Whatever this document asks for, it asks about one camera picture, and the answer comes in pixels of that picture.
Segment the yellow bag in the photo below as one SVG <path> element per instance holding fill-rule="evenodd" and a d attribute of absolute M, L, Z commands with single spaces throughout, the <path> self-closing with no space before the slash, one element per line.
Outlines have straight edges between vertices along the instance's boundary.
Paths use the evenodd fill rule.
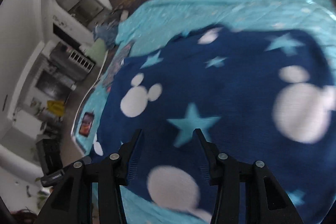
<path fill-rule="evenodd" d="M 64 101 L 47 101 L 47 110 L 57 117 L 62 117 L 65 113 Z"/>

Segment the wall mirror alcove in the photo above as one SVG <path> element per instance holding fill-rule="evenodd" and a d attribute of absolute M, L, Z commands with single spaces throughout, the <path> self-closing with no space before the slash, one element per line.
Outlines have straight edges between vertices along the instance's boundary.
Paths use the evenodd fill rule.
<path fill-rule="evenodd" d="M 55 0 L 56 3 L 75 18 L 86 29 L 92 31 L 108 15 L 107 9 L 99 0 Z"/>

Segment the white shelf rack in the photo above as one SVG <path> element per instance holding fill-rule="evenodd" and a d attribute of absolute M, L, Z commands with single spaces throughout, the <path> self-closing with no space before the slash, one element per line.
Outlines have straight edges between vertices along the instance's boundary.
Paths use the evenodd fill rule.
<path fill-rule="evenodd" d="M 76 50 L 73 50 L 69 53 L 68 59 L 72 61 L 75 65 L 86 71 L 86 73 L 89 73 L 95 66 L 94 62 L 90 61 L 88 58 L 86 58 Z"/>

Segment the blue denim clothes pile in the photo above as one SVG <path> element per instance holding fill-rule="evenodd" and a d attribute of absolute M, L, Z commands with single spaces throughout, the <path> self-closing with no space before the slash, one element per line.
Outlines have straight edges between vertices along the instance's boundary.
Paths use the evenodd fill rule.
<path fill-rule="evenodd" d="M 117 24 L 103 24 L 97 25 L 93 29 L 93 39 L 102 39 L 107 49 L 112 49 L 116 44 L 116 37 L 118 35 Z"/>

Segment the floral pink folded garment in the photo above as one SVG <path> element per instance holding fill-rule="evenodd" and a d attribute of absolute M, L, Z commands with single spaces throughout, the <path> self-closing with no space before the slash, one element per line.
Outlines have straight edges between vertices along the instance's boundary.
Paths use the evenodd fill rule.
<path fill-rule="evenodd" d="M 120 68 L 123 66 L 123 61 L 129 56 L 129 53 L 131 51 L 132 46 L 134 45 L 135 41 L 131 40 L 127 43 L 126 46 L 124 46 L 118 54 L 113 58 L 106 74 L 102 82 L 102 86 L 106 89 L 109 89 L 115 75 L 120 70 Z"/>

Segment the smartphone with colourful screen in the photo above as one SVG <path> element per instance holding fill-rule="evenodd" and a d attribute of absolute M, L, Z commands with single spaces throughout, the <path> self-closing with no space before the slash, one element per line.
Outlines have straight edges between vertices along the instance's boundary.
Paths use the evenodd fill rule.
<path fill-rule="evenodd" d="M 81 125 L 79 128 L 79 134 L 84 137 L 88 137 L 94 122 L 95 115 L 93 113 L 86 112 L 82 118 Z"/>

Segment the turquoise star quilt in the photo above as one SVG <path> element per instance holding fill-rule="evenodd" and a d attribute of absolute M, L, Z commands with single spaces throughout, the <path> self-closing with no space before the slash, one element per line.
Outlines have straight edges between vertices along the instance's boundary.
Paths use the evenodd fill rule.
<path fill-rule="evenodd" d="M 178 35 L 209 26 L 233 32 L 306 32 L 321 47 L 335 84 L 335 8 L 330 0 L 151 0 L 120 24 L 116 43 L 121 50 L 134 40 L 127 58 L 139 57 L 163 48 Z M 91 149 L 109 92 L 100 84 L 90 100 L 95 119 L 92 145 L 86 151 L 93 162 L 103 160 L 94 161 Z"/>

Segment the navy star fleece robe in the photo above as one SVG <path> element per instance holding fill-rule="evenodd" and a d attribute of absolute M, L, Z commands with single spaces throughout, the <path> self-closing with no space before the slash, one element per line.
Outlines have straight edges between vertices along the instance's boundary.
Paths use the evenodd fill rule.
<path fill-rule="evenodd" d="M 209 26 L 124 60 L 91 149 L 100 161 L 145 142 L 122 190 L 129 223 L 203 223 L 217 190 L 202 175 L 206 140 L 236 160 L 262 160 L 305 223 L 335 201 L 335 84 L 315 39 L 300 30 L 233 32 Z"/>

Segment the green cushion left side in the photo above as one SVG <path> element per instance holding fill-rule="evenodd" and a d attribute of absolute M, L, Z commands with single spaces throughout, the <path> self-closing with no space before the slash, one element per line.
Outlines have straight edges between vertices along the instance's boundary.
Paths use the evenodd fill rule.
<path fill-rule="evenodd" d="M 98 38 L 94 44 L 85 51 L 85 55 L 92 59 L 97 66 L 102 67 L 107 48 L 103 39 Z"/>

